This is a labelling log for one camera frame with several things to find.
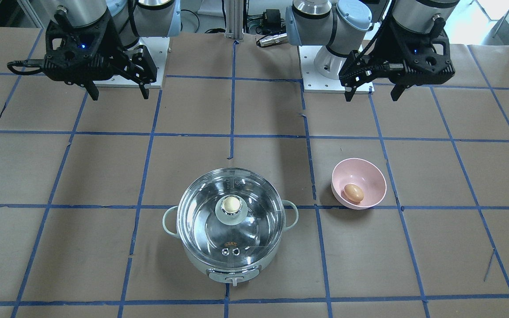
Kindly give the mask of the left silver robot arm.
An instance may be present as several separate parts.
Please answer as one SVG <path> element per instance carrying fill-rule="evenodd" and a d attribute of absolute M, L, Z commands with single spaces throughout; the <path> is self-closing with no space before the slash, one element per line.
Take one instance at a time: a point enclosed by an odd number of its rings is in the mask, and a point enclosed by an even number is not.
<path fill-rule="evenodd" d="M 416 85 L 444 84 L 455 75 L 444 30 L 456 0 L 392 0 L 369 44 L 360 49 L 373 14 L 359 0 L 295 0 L 285 11 L 292 45 L 318 45 L 319 72 L 338 80 L 350 102 L 377 78 L 394 86 L 392 101 Z"/>

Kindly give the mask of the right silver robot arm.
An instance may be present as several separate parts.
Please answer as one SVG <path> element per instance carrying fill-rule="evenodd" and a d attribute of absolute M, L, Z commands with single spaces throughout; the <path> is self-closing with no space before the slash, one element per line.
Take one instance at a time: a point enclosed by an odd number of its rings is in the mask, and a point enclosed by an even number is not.
<path fill-rule="evenodd" d="M 115 75 L 136 83 L 144 99 L 157 66 L 143 38 L 171 38 L 181 30 L 178 0 L 45 0 L 50 15 L 41 71 L 51 80 L 99 97 L 97 81 Z"/>

